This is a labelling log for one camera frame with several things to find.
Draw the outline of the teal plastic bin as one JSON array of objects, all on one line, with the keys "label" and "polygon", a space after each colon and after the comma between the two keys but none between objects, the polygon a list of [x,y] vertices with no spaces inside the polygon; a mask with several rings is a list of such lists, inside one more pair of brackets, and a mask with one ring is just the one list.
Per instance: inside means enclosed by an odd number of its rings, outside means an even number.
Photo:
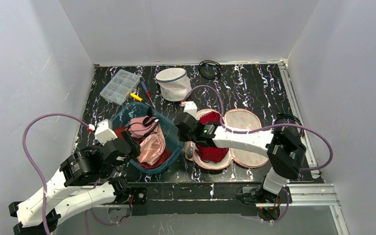
[{"label": "teal plastic bin", "polygon": [[157,117],[165,137],[165,148],[172,152],[172,155],[163,165],[155,169],[144,169],[137,163],[137,158],[130,160],[130,165],[145,174],[158,174],[165,171],[173,162],[179,157],[182,148],[185,146],[183,142],[179,141],[178,129],[173,122],[160,112],[154,110],[151,106],[142,102],[133,102],[123,107],[121,111],[112,119],[113,130],[127,126],[133,118],[140,118],[144,116]]}]

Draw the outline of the dark red bra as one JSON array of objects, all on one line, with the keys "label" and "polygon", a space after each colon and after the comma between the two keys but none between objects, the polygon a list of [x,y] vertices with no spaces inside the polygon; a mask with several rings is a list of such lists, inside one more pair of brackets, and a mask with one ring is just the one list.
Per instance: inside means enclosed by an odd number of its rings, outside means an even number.
[{"label": "dark red bra", "polygon": [[229,152],[229,148],[217,147],[212,141],[215,137],[215,129],[220,126],[221,114],[216,111],[207,111],[199,117],[201,128],[198,131],[200,134],[200,143],[195,144],[195,153],[199,159],[205,163],[217,164],[221,162]]}]

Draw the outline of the white mesh laundry basket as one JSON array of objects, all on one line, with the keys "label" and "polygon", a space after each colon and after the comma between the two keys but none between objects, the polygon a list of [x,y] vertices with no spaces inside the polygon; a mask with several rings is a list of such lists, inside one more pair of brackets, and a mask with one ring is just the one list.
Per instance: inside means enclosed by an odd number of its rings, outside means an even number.
[{"label": "white mesh laundry basket", "polygon": [[191,90],[190,78],[183,68],[162,70],[155,76],[155,80],[160,86],[163,99],[167,101],[182,101]]}]

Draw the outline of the strawberry print mesh laundry bag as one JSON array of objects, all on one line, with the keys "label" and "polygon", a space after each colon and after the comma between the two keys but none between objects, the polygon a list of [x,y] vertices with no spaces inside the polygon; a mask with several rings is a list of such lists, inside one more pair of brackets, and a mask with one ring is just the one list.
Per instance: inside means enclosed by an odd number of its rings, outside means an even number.
[{"label": "strawberry print mesh laundry bag", "polygon": [[195,144],[188,142],[185,150],[187,160],[193,161],[201,168],[208,170],[223,170],[232,162],[236,162],[245,168],[258,168],[269,161],[266,145],[270,143],[273,134],[270,131],[250,133],[251,130],[262,127],[257,115],[245,109],[233,109],[227,111],[223,121],[233,130],[246,132],[245,134],[235,134],[224,128],[217,129],[217,146],[229,148],[226,157],[217,164],[205,163],[195,153]]}]

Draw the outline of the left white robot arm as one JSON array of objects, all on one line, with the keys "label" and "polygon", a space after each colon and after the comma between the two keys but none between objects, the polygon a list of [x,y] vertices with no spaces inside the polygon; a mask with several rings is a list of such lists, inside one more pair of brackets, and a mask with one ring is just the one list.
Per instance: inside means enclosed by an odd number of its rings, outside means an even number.
[{"label": "left white robot arm", "polygon": [[113,170],[141,153],[128,131],[121,136],[71,154],[44,187],[22,202],[12,202],[9,212],[18,219],[16,235],[47,235],[68,218],[106,203],[130,202],[131,189]]}]

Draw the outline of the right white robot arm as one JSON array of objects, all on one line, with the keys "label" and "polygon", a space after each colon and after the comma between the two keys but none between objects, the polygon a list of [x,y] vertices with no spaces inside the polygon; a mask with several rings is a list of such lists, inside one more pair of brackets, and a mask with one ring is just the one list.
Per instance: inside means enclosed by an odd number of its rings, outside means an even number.
[{"label": "right white robot arm", "polygon": [[277,195],[290,180],[297,179],[306,154],[306,146],[288,129],[289,123],[244,130],[217,122],[202,124],[194,116],[181,113],[174,125],[178,128],[180,141],[192,141],[202,147],[244,150],[267,157],[272,167],[264,178],[261,194]]}]

